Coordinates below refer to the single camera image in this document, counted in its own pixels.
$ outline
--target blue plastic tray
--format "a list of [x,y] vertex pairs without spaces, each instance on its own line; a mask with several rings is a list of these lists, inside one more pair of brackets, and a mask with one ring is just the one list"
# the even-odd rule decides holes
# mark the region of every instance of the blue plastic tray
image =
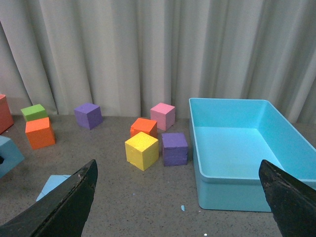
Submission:
[[203,209],[269,212],[266,159],[316,189],[315,148],[266,100],[189,100],[198,202]]

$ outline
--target gray curtain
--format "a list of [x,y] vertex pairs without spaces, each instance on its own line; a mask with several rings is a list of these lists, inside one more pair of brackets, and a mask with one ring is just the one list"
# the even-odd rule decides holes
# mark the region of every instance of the gray curtain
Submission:
[[316,123],[315,0],[0,0],[0,93],[13,114],[188,118],[191,97],[266,99]]

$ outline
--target orange cube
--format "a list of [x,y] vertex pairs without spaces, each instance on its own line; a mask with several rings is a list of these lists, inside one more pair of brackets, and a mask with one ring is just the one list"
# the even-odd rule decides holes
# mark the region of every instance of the orange cube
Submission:
[[130,137],[135,136],[139,132],[144,132],[157,138],[157,121],[146,118],[138,118],[130,127]]
[[25,133],[33,150],[56,143],[49,117],[26,122]]
[[14,124],[5,95],[0,95],[0,134]]

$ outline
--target foam block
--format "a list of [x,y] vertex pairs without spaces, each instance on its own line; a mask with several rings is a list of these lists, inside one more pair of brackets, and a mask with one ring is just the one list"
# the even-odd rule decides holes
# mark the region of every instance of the foam block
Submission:
[[0,157],[2,161],[0,164],[0,178],[24,160],[24,156],[14,142],[3,136],[0,136]]
[[68,179],[70,175],[51,175],[44,185],[41,193],[39,194],[36,201],[42,199],[45,195],[47,195],[50,191],[59,186],[62,182]]
[[158,139],[139,132],[125,142],[126,159],[145,171],[159,158]]
[[5,95],[0,95],[0,134],[14,124]]
[[21,112],[26,122],[48,117],[45,108],[40,104],[21,109]]
[[27,122],[25,133],[33,150],[56,143],[55,134],[48,117]]
[[138,118],[130,127],[130,137],[135,136],[139,132],[144,132],[157,138],[157,121],[146,118]]
[[157,128],[167,131],[174,123],[176,107],[159,103],[150,109],[150,119],[157,121]]
[[188,143],[182,132],[163,133],[162,157],[165,166],[188,164]]
[[98,105],[85,103],[74,109],[78,125],[93,129],[102,123],[101,108]]

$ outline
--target speckled floor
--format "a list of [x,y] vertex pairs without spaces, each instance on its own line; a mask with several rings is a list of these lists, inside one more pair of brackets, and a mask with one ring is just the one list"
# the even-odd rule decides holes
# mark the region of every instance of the speckled floor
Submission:
[[[50,175],[72,174],[96,159],[99,176],[83,237],[281,236],[271,213],[201,209],[191,155],[188,165],[173,167],[164,167],[160,156],[145,172],[126,162],[124,142],[136,118],[104,117],[93,130],[79,127],[74,116],[50,118],[54,146],[33,151],[21,116],[2,134],[25,160],[0,179],[0,225],[35,203]],[[316,126],[295,126],[316,145]],[[177,120],[168,132],[184,132],[190,143],[188,119]]]

